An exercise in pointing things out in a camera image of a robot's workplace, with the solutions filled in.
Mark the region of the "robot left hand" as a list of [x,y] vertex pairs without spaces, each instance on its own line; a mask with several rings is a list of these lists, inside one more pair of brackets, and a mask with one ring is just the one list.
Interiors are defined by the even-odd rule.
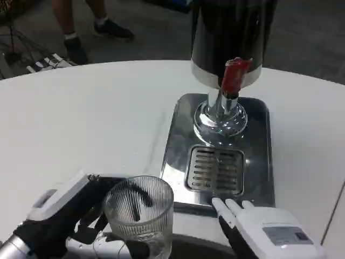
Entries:
[[1,258],[148,258],[142,241],[104,232],[102,202],[124,178],[78,173],[47,190],[1,247]]

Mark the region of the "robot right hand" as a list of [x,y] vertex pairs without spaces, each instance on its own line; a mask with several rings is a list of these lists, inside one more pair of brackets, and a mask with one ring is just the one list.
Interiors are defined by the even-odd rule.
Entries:
[[314,241],[288,211],[258,207],[244,200],[212,198],[220,227],[238,258],[326,258],[321,244]]

